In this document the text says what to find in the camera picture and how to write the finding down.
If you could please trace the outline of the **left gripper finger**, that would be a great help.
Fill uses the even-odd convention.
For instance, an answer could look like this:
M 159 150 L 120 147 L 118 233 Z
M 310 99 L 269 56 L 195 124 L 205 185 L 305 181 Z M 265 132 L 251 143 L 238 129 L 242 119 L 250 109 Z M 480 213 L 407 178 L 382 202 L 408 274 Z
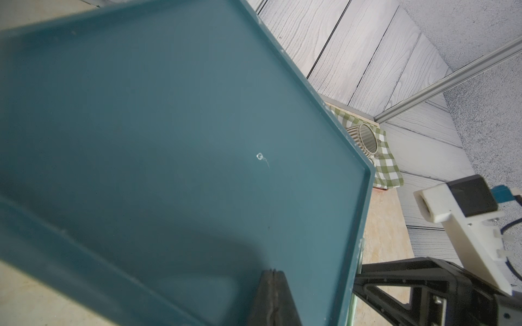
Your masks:
M 302 325 L 284 272 L 262 272 L 247 325 Z

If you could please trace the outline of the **green checkered cloth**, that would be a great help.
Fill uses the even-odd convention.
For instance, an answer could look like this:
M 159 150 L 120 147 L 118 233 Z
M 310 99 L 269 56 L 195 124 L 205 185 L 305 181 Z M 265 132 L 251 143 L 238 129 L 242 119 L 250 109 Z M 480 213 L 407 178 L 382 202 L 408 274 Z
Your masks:
M 381 190 L 388 190 L 403 186 L 404 179 L 389 148 L 386 131 L 362 118 L 350 114 L 346 110 L 333 105 L 328 106 L 330 111 L 333 112 L 336 119 L 338 119 L 345 129 L 354 125 L 367 124 L 375 133 L 379 149 L 375 156 L 370 159 L 376 169 L 373 187 Z

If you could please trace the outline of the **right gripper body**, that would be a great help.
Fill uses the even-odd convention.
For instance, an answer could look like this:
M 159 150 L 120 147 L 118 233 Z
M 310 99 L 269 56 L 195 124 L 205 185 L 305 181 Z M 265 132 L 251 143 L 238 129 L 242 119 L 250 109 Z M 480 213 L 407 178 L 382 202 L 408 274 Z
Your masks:
M 520 325 L 521 293 L 509 294 L 454 264 L 416 264 L 414 325 Z

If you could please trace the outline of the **right aluminium frame post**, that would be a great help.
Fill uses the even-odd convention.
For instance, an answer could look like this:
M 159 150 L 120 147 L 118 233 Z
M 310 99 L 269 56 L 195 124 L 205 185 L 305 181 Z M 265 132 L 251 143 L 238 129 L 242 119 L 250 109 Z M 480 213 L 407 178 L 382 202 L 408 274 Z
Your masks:
M 388 120 L 395 118 L 397 115 L 412 109 L 418 104 L 426 102 L 443 92 L 451 90 L 518 54 L 521 54 L 521 36 L 493 52 L 477 58 L 461 69 L 450 73 L 448 76 L 445 76 L 443 79 L 435 82 L 429 87 L 397 103 L 379 115 L 376 115 L 374 121 L 377 123 L 387 122 Z

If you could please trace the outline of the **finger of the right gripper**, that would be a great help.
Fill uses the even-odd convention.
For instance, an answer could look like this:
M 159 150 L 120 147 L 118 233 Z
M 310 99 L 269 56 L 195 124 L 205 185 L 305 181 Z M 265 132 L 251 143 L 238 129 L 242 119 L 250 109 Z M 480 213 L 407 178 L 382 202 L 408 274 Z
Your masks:
M 445 325 L 446 274 L 430 259 L 364 264 L 353 294 L 392 325 Z

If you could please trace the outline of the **striped ceramic cup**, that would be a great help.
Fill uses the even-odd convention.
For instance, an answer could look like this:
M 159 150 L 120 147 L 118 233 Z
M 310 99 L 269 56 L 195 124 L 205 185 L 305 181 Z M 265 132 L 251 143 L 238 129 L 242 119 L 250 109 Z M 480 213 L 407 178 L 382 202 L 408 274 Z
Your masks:
M 379 146 L 375 133 L 367 124 L 359 124 L 346 128 L 348 134 L 369 159 L 378 152 Z

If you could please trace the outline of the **teal and yellow drawer cabinet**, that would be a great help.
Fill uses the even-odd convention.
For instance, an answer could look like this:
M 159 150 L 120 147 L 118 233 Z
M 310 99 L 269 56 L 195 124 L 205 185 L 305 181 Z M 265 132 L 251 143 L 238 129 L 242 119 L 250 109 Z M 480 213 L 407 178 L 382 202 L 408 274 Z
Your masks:
M 1 259 L 120 325 L 343 325 L 374 172 L 244 1 L 1 33 Z

